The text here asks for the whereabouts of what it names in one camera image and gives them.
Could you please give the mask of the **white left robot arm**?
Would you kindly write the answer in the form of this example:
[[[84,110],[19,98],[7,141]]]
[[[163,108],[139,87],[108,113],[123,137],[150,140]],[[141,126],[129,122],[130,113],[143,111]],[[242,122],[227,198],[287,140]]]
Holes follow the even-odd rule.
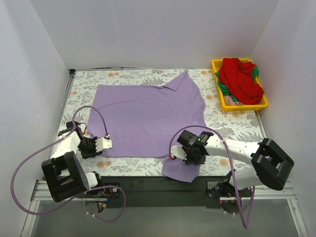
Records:
[[[66,123],[66,129],[59,131],[58,137],[63,140],[50,159],[41,164],[53,200],[61,202],[86,191],[93,197],[101,197],[105,191],[101,176],[96,171],[86,173],[79,161],[102,153],[96,146],[98,138],[82,136],[77,121]]]

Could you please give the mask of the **purple t shirt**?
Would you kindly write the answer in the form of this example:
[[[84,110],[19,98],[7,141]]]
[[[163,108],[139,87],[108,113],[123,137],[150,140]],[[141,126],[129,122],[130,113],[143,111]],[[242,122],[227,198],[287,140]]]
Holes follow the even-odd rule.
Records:
[[[198,134],[205,125],[205,102],[187,71],[163,86],[99,85],[92,106],[88,132],[97,137],[108,132],[113,143],[105,156],[162,157],[163,175],[188,183],[198,177],[198,165],[168,156],[179,129],[188,126]]]

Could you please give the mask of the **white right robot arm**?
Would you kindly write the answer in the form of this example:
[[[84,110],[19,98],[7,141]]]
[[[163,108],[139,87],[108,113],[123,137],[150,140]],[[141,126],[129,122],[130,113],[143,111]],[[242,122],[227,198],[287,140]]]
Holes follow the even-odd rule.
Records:
[[[209,189],[212,197],[240,197],[242,190],[261,185],[281,191],[294,166],[293,159],[269,138],[258,143],[242,142],[224,139],[214,131],[195,135],[184,130],[177,142],[170,149],[170,157],[180,158],[185,164],[204,164],[207,156],[221,156],[249,166],[232,168],[222,182]]]

